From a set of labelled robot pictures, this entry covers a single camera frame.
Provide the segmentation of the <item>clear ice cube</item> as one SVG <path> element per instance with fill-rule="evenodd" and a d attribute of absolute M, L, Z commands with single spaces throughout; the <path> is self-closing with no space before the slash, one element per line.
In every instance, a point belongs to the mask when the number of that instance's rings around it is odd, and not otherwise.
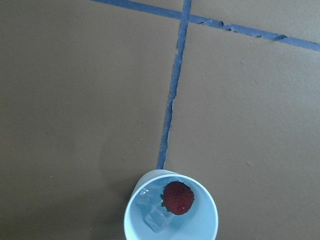
<path fill-rule="evenodd" d="M 163 190 L 153 184 L 148 184 L 136 196 L 136 203 L 138 206 L 154 206 L 161 204 Z"/>
<path fill-rule="evenodd" d="M 162 205 L 153 206 L 144 217 L 144 222 L 155 233 L 163 230 L 172 221 L 174 214 Z"/>

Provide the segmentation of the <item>red strawberry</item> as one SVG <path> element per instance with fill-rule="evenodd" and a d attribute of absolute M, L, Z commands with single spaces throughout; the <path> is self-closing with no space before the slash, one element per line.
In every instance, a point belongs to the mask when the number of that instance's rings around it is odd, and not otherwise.
<path fill-rule="evenodd" d="M 168 183 L 160 195 L 161 206 L 177 216 L 186 214 L 192 207 L 195 195 L 191 188 L 180 181 Z"/>

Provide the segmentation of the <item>light blue plastic cup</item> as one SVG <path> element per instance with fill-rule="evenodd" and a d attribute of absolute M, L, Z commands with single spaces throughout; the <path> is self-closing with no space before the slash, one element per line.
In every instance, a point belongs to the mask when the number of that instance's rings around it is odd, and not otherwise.
<path fill-rule="evenodd" d="M 164 191 L 170 182 L 185 183 L 194 193 L 190 210 L 183 215 L 173 215 L 169 225 L 160 232 L 152 231 L 144 222 L 154 206 L 139 206 L 137 195 L 147 185 L 156 185 Z M 198 181 L 173 171 L 156 169 L 144 174 L 137 182 L 128 201 L 123 220 L 127 240 L 214 240 L 217 237 L 219 217 L 211 194 Z"/>

